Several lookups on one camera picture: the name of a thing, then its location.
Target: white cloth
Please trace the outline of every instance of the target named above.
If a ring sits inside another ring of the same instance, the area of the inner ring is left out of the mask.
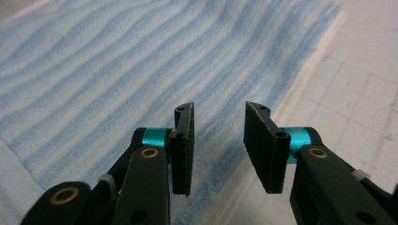
[[[0,219],[65,181],[95,186],[137,127],[195,102],[200,223],[245,154],[245,101],[276,108],[338,8],[315,0],[51,1],[0,25]]]

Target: blue and white towel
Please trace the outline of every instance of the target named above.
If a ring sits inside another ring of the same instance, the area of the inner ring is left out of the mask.
[[[50,1],[0,25],[0,223],[44,190],[95,186],[137,127],[195,102],[198,224],[239,161],[245,101],[276,108],[338,8],[317,0]]]

